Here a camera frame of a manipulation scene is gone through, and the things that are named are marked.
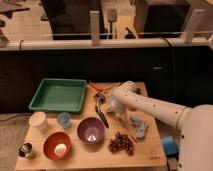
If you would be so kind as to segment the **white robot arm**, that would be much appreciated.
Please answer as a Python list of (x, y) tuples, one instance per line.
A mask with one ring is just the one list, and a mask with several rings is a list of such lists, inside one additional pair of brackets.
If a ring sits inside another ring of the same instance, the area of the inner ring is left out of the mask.
[(127, 81), (115, 88), (107, 110), (122, 116), (128, 107), (150, 114), (181, 132), (178, 171), (213, 171), (213, 105), (190, 108), (135, 93)]

